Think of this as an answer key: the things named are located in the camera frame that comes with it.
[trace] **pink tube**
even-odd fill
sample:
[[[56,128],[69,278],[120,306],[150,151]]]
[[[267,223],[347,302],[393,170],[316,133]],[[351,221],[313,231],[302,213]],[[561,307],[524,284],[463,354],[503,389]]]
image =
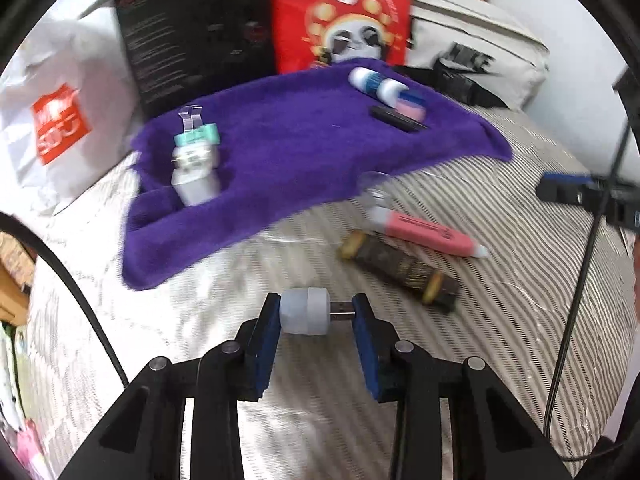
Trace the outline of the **pink tube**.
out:
[[[400,238],[454,256],[486,258],[489,251],[467,235],[435,222],[427,222],[386,209],[373,207],[367,211],[370,224],[379,233]]]

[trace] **gold stripe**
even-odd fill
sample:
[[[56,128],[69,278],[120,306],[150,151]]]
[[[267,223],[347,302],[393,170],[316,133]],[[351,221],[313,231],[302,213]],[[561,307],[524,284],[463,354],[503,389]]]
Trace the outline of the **gold stripe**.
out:
[[[354,231],[351,233],[340,247],[340,257],[343,260],[353,260],[366,239],[367,235],[363,231]]]
[[[429,283],[427,287],[424,289],[424,293],[422,294],[422,302],[425,305],[429,305],[433,303],[433,300],[436,299],[440,291],[440,287],[442,286],[442,282],[444,280],[444,274],[440,270],[434,270],[433,274],[429,278]]]

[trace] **black box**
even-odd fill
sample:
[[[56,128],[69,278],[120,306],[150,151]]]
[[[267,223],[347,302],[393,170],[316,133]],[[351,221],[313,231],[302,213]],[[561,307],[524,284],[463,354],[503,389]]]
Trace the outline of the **black box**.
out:
[[[116,0],[147,118],[276,73],[270,0]]]

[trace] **brown and gold tube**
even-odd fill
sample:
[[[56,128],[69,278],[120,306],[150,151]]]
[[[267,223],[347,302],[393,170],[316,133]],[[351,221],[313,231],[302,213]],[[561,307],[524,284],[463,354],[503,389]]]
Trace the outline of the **brown and gold tube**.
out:
[[[424,305],[445,312],[455,308],[460,282],[363,231],[354,231],[342,243],[340,257],[412,291]]]

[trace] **transparent suction cup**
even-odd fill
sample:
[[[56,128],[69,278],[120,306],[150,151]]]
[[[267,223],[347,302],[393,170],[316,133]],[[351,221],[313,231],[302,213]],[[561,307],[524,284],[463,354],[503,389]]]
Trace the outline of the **transparent suction cup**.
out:
[[[369,210],[372,207],[392,208],[393,198],[389,191],[391,177],[379,171],[367,171],[358,177],[358,203]]]

